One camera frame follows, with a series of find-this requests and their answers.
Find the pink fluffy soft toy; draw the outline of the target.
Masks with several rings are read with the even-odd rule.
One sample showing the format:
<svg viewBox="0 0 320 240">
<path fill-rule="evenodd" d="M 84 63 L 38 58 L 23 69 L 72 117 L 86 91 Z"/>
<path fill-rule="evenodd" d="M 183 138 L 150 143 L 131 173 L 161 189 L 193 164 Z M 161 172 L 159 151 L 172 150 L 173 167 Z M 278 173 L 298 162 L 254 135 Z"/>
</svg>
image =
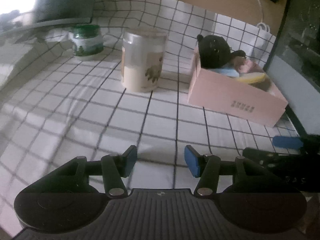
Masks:
<svg viewBox="0 0 320 240">
<path fill-rule="evenodd" d="M 239 56 L 234 58 L 233 66 L 239 74 L 264 72 L 263 69 L 255 62 Z"/>
</svg>

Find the yellow soft sponge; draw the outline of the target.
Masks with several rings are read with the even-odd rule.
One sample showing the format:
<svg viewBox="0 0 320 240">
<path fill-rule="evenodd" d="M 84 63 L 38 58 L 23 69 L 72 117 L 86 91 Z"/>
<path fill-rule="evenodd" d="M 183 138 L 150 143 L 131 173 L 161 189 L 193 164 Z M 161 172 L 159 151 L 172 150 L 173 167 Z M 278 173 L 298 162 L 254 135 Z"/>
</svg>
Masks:
<svg viewBox="0 0 320 240">
<path fill-rule="evenodd" d="M 236 77 L 235 80 L 246 83 L 246 84 L 255 84 L 265 81 L 266 74 L 262 72 L 253 72 L 253 73 L 242 73 L 239 77 Z"/>
</svg>

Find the blue soft sponge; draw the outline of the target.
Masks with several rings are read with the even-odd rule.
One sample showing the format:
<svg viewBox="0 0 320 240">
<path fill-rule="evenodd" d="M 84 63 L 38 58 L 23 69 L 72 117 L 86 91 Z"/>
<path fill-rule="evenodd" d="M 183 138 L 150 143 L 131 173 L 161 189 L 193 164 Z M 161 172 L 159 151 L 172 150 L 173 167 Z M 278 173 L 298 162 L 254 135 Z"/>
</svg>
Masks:
<svg viewBox="0 0 320 240">
<path fill-rule="evenodd" d="M 235 70 L 234 66 L 230 63 L 227 63 L 220 68 L 212 69 L 212 71 L 224 76 L 232 77 L 232 78 L 236 78 L 240 76 L 240 74 Z"/>
</svg>

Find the pink cardboard box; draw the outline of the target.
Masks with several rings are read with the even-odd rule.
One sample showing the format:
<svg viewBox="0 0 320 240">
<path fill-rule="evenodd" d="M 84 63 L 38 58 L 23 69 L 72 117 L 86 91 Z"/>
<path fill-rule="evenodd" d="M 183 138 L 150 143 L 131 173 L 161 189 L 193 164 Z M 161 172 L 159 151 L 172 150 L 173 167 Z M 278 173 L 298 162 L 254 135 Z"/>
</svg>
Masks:
<svg viewBox="0 0 320 240">
<path fill-rule="evenodd" d="M 288 101 L 266 78 L 258 87 L 203 69 L 197 48 L 191 60 L 193 75 L 188 103 L 273 127 L 285 112 Z"/>
</svg>

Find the glass fish tank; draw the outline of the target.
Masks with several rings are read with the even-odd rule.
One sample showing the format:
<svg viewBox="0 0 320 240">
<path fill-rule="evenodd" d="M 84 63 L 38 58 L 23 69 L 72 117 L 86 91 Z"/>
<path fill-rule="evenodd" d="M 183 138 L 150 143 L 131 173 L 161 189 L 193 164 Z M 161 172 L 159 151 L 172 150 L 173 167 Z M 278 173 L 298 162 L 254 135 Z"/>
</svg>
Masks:
<svg viewBox="0 0 320 240">
<path fill-rule="evenodd" d="M 319 0 L 287 0 L 265 69 L 298 133 L 319 134 Z"/>
</svg>

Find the white grid tablecloth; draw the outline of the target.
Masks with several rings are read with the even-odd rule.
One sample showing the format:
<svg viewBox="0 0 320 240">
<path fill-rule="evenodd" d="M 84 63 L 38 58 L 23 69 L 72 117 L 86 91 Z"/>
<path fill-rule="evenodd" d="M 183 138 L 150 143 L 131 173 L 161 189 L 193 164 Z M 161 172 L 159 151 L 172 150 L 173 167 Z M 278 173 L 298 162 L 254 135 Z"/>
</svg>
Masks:
<svg viewBox="0 0 320 240">
<path fill-rule="evenodd" d="M 289 154 L 274 147 L 276 135 L 296 136 L 287 117 L 265 127 L 187 102 L 191 58 L 199 34 L 216 34 L 264 65 L 275 42 L 253 25 L 177 0 L 95 0 L 93 23 L 104 51 L 90 61 L 72 55 L 66 28 L 35 31 L 1 46 L 1 65 L 22 72 L 1 90 L 1 228 L 21 226 L 13 203 L 29 184 L 77 156 L 99 160 L 138 148 L 127 188 L 189 188 L 196 179 L 183 150 L 233 160 L 246 147 Z M 122 34 L 151 26 L 169 39 L 158 88 L 127 91 L 121 84 Z"/>
</svg>

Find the black plush toy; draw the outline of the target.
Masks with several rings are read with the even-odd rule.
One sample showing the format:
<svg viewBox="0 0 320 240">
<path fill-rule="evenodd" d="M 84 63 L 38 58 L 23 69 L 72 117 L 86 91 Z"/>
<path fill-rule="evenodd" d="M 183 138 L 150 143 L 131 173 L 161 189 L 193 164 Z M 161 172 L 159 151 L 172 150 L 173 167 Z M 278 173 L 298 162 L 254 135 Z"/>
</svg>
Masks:
<svg viewBox="0 0 320 240">
<path fill-rule="evenodd" d="M 216 35 L 197 35 L 201 67 L 217 69 L 230 63 L 236 57 L 246 57 L 243 50 L 231 52 L 228 43 L 223 37 Z"/>
</svg>

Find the green lidded jar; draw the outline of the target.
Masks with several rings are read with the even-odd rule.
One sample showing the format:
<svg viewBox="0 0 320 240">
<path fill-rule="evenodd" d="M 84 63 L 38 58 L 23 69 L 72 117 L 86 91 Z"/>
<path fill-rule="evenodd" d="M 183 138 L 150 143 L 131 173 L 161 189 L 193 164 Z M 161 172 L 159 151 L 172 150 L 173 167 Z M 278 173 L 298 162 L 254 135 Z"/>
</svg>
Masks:
<svg viewBox="0 0 320 240">
<path fill-rule="evenodd" d="M 76 25 L 71 33 L 74 56 L 90 57 L 103 51 L 104 41 L 99 25 Z"/>
</svg>

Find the white cylindrical canister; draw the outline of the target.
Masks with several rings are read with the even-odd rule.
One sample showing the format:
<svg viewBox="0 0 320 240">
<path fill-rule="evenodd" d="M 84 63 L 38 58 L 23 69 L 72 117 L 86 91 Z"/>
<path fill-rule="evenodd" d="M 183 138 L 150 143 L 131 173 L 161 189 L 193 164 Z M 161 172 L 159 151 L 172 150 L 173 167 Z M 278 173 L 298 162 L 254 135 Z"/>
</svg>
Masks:
<svg viewBox="0 0 320 240">
<path fill-rule="evenodd" d="M 147 93 L 157 88 L 161 77 L 167 32 L 129 28 L 123 35 L 121 83 L 130 92 Z"/>
</svg>

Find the grey curtain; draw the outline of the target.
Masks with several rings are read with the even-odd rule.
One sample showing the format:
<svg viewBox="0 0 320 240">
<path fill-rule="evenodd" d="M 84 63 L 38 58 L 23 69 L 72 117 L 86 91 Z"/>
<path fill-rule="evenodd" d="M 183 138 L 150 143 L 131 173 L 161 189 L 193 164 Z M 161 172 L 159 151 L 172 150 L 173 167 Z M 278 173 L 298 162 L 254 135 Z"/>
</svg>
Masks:
<svg viewBox="0 0 320 240">
<path fill-rule="evenodd" d="M 33 9 L 35 23 L 88 23 L 95 0 L 36 0 Z"/>
</svg>

